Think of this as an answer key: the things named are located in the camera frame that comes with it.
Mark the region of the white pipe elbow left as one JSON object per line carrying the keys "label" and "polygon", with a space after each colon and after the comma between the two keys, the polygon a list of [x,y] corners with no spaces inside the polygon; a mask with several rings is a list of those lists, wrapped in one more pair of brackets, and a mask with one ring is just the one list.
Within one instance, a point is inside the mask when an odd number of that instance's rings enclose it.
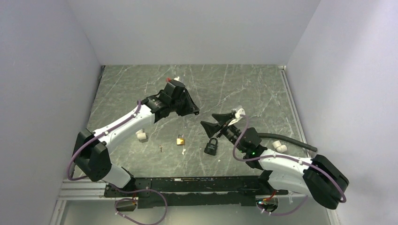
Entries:
{"label": "white pipe elbow left", "polygon": [[146,142],[148,140],[147,134],[144,129],[140,129],[136,132],[136,137],[139,142]]}

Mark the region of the white pipe elbow right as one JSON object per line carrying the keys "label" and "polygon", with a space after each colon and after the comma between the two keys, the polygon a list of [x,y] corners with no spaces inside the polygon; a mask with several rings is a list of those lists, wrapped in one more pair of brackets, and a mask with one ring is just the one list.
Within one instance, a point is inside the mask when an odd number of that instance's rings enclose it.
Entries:
{"label": "white pipe elbow right", "polygon": [[282,144],[279,140],[278,141],[274,141],[272,143],[272,146],[274,147],[274,149],[279,152],[279,153],[284,153],[287,151],[287,146]]}

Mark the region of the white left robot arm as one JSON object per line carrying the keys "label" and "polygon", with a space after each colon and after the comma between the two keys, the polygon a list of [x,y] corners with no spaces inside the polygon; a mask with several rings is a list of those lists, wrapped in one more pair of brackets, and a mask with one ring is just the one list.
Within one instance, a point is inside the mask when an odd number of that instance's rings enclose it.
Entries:
{"label": "white left robot arm", "polygon": [[91,181],[109,183],[124,197],[132,195],[137,189],[136,179],[128,170],[111,162],[110,152],[127,137],[173,112],[178,116],[199,114],[199,108],[186,86],[174,79],[167,81],[165,88],[157,94],[138,100],[132,111],[111,124],[94,131],[80,131],[67,167],[67,178],[75,180],[70,171],[72,164],[75,164]]}

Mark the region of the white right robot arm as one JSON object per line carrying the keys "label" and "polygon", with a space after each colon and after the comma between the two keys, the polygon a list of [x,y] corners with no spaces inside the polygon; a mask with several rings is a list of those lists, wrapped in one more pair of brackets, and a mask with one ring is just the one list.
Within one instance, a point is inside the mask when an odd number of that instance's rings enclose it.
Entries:
{"label": "white right robot arm", "polygon": [[259,133],[249,124],[240,130],[232,124],[233,113],[213,114],[212,117],[216,123],[200,122],[205,133],[209,138],[226,137],[234,145],[234,159],[262,171],[258,184],[263,194],[288,190],[307,195],[331,210],[347,201],[345,191],[349,180],[327,157],[320,154],[294,157],[265,147],[261,141],[280,139],[314,152],[317,148],[283,135]]}

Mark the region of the black padlock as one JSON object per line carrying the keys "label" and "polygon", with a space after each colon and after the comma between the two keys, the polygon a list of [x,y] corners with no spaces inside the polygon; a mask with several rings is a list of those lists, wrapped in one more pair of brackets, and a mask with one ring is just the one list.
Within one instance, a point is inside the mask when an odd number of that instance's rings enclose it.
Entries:
{"label": "black padlock", "polygon": [[217,138],[210,138],[208,143],[206,144],[206,147],[204,149],[204,153],[215,156],[217,152],[217,147],[218,147],[218,140]]}

